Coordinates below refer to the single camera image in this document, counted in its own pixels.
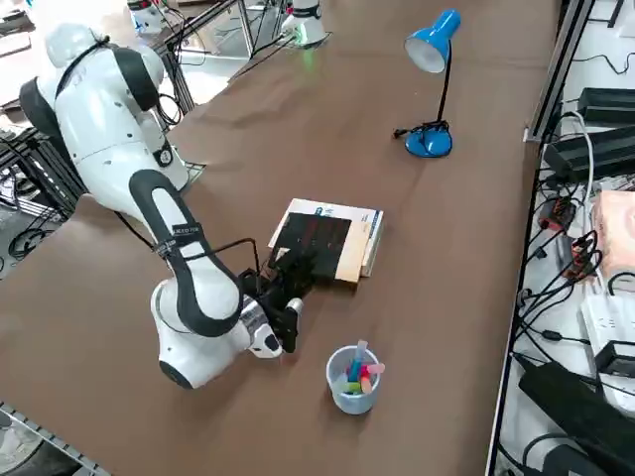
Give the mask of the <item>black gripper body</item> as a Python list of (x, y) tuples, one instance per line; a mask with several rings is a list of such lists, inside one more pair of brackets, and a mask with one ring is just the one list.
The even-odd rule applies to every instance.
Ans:
[(269, 279), (264, 275), (257, 277), (256, 300), (265, 310), (269, 324), (281, 344), (283, 337), (282, 311), (292, 297), (292, 285), (287, 278), (276, 276)]

